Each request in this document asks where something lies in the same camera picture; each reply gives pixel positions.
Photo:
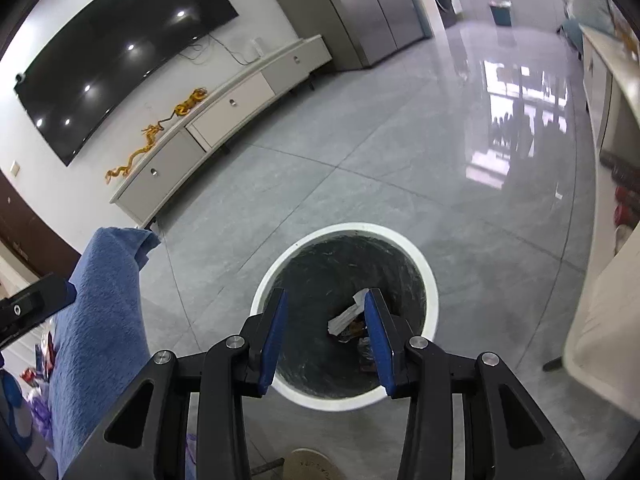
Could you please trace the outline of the blue gloved left hand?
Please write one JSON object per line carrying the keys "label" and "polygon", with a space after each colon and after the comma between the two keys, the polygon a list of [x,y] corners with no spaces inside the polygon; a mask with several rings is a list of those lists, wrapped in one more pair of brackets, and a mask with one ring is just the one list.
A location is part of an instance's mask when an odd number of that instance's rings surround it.
{"label": "blue gloved left hand", "polygon": [[1,416],[18,448],[27,454],[32,448],[32,413],[15,378],[1,371]]}

